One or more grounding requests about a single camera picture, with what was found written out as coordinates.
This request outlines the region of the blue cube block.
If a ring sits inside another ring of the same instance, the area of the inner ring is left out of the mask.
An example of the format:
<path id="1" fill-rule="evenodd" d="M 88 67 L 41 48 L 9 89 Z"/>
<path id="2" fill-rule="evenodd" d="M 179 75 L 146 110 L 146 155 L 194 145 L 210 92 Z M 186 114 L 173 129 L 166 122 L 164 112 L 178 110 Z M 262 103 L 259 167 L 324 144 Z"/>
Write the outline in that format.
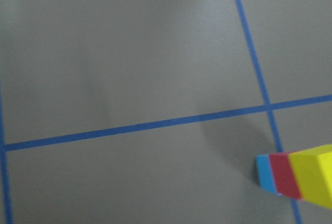
<path id="1" fill-rule="evenodd" d="M 277 189 L 274 180 L 272 167 L 268 155 L 258 155 L 256 157 L 257 174 L 260 187 L 272 194 L 281 195 Z"/>

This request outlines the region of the red cube block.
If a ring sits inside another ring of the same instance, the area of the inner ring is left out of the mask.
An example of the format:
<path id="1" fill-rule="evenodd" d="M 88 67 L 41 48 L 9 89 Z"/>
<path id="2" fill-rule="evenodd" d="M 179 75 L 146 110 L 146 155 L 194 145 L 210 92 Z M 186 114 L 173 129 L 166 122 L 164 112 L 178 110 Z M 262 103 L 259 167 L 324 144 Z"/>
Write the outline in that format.
<path id="1" fill-rule="evenodd" d="M 269 160 L 277 192 L 291 199 L 303 200 L 289 161 L 289 155 L 294 152 L 271 153 Z"/>

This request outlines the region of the yellow cube block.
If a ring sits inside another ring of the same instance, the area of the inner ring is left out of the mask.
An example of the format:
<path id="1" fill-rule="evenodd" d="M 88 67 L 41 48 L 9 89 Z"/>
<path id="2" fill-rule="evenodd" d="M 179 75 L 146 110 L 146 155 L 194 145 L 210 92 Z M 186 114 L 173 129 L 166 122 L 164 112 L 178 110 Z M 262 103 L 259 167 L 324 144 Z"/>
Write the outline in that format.
<path id="1" fill-rule="evenodd" d="M 302 198 L 331 209 L 331 144 L 292 152 L 288 158 Z"/>

